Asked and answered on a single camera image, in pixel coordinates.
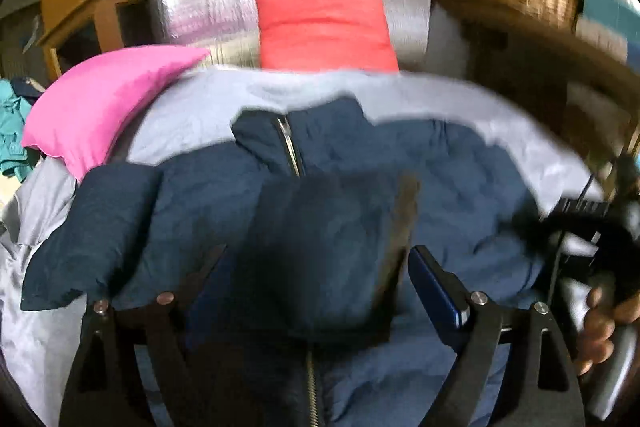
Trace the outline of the right hand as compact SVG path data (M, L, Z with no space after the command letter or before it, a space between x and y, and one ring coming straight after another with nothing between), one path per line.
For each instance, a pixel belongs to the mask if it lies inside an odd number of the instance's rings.
M576 373L584 375L595 365L608 361L614 353L612 336L617 326L639 322L639 293L614 308L604 305L604 289L591 289L587 297L589 308L584 327L577 337Z

